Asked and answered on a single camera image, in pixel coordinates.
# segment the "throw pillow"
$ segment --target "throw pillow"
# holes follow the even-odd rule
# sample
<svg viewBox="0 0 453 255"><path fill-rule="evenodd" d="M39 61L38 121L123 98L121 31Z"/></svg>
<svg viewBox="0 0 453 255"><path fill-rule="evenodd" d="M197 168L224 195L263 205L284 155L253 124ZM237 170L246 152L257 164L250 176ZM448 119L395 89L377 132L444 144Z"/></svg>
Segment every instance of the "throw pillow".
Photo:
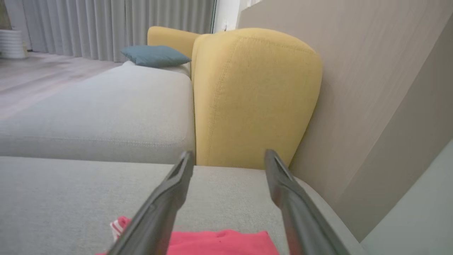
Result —
<svg viewBox="0 0 453 255"><path fill-rule="evenodd" d="M154 68L178 66L192 61L179 51L163 45L130 46L122 49L121 53L136 65Z"/></svg>

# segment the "curtain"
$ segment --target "curtain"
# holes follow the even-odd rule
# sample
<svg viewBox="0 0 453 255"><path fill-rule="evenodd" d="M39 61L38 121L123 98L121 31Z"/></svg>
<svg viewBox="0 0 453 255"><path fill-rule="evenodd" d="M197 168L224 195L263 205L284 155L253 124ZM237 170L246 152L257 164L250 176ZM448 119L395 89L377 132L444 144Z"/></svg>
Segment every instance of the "curtain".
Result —
<svg viewBox="0 0 453 255"><path fill-rule="evenodd" d="M215 0L23 0L32 50L123 62L150 26L211 32Z"/></svg>

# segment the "light gray upholstery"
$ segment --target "light gray upholstery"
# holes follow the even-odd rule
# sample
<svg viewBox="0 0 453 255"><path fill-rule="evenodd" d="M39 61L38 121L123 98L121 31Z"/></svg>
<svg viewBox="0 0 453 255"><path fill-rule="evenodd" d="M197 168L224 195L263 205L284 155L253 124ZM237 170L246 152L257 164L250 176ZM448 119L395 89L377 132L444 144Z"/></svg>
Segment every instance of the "light gray upholstery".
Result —
<svg viewBox="0 0 453 255"><path fill-rule="evenodd" d="M184 74L120 66L0 121L0 156L173 163L195 151Z"/></svg>
<svg viewBox="0 0 453 255"><path fill-rule="evenodd" d="M190 78L190 75L191 75L190 71L191 71L191 68L192 68L191 64L192 63L189 62L189 63L185 63L185 64L182 64L182 65L179 65L179 66L161 67L159 69L185 74L185 75L187 75ZM128 61L124 62L123 66L136 66L136 64L134 62L128 60Z"/></svg>
<svg viewBox="0 0 453 255"><path fill-rule="evenodd" d="M112 244L110 221L132 217L171 165L0 157L0 254L95 254ZM360 244L299 180L351 254ZM288 246L263 170L195 167L174 230L268 231Z"/></svg>

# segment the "yellow armchair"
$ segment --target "yellow armchair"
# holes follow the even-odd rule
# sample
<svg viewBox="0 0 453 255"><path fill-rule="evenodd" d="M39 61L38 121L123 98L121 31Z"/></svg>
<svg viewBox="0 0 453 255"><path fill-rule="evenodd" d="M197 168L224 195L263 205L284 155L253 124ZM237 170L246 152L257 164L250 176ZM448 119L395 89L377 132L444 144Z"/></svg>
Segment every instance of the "yellow armchair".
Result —
<svg viewBox="0 0 453 255"><path fill-rule="evenodd" d="M198 165L263 169L267 148L289 165L312 116L321 59L268 29L202 35L151 27L149 45L192 58Z"/></svg>
<svg viewBox="0 0 453 255"><path fill-rule="evenodd" d="M154 26L148 29L148 45L165 45L191 58L193 43L198 36L200 34Z"/></svg>

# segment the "red cloth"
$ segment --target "red cloth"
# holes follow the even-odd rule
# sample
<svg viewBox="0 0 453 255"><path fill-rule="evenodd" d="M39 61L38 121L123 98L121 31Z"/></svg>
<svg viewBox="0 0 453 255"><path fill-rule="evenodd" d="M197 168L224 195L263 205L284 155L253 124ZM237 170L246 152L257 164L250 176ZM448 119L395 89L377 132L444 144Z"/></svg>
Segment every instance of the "red cloth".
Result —
<svg viewBox="0 0 453 255"><path fill-rule="evenodd" d="M130 220L124 216L112 222L113 236L125 229ZM278 255L267 231L242 234L234 230L220 232L173 232L167 255Z"/></svg>

